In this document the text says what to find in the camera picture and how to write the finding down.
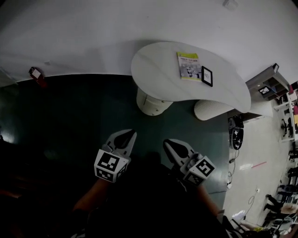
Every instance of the white cube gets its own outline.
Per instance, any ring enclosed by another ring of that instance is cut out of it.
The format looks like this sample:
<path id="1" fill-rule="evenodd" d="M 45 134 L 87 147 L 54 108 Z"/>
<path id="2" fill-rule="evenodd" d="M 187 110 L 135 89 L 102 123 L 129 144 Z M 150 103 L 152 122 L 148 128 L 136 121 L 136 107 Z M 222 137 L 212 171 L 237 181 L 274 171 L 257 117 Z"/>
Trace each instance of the white cube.
<path id="1" fill-rule="evenodd" d="M 94 163 L 94 172 L 97 177 L 114 183 L 127 170 L 128 164 L 128 159 L 99 150 Z"/>
<path id="2" fill-rule="evenodd" d="M 187 171 L 183 180 L 198 187 L 211 175 L 215 168 L 210 159 L 205 156 Z"/>

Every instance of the white wall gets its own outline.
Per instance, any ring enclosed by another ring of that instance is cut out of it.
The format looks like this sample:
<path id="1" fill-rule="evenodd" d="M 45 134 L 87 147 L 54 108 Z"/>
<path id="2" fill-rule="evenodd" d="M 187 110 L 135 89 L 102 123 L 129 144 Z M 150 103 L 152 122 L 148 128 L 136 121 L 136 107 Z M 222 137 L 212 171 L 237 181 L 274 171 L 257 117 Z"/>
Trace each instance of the white wall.
<path id="1" fill-rule="evenodd" d="M 17 80 L 31 66 L 47 76 L 130 74 L 138 49 L 177 41 L 222 56 L 245 81 L 275 62 L 297 81 L 298 9 L 291 0 L 237 2 L 230 12 L 223 0 L 6 0 L 0 66 Z"/>

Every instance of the book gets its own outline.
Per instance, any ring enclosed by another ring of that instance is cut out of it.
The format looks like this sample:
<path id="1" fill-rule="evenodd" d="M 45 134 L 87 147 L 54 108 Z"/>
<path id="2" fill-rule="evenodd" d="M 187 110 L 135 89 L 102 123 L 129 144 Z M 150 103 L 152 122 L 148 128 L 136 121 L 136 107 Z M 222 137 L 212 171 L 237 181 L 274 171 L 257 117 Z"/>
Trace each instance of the book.
<path id="1" fill-rule="evenodd" d="M 202 67 L 196 53 L 177 52 L 181 79 L 201 81 Z"/>

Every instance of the white cylindrical base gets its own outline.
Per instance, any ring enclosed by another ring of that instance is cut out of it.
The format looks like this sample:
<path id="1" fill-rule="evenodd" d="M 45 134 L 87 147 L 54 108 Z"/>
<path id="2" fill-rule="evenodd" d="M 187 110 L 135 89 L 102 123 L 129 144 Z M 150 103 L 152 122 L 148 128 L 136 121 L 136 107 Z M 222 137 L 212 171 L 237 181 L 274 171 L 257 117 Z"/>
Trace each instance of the white cylindrical base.
<path id="1" fill-rule="evenodd" d="M 225 103 L 209 100 L 199 100 L 195 104 L 194 113 L 196 118 L 201 121 L 206 121 L 232 109 L 233 107 L 228 106 Z"/>
<path id="2" fill-rule="evenodd" d="M 139 109 L 149 116 L 157 116 L 162 114 L 173 102 L 158 100 L 145 94 L 138 88 L 136 95 L 136 103 Z"/>

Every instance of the curved table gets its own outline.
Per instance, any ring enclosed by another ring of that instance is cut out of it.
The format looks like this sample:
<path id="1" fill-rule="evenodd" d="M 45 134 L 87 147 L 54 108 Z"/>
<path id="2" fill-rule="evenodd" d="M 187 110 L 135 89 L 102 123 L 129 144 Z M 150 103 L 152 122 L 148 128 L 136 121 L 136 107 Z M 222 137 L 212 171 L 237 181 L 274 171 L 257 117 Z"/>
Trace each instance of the curved table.
<path id="1" fill-rule="evenodd" d="M 177 52 L 197 53 L 199 62 L 213 73 L 213 87 L 180 78 Z M 131 72 L 138 85 L 137 104 L 147 115 L 158 115 L 172 102 L 200 99 L 195 115 L 207 120 L 236 108 L 248 112 L 251 96 L 243 79 L 226 60 L 207 50 L 175 42 L 159 42 L 140 49 Z"/>

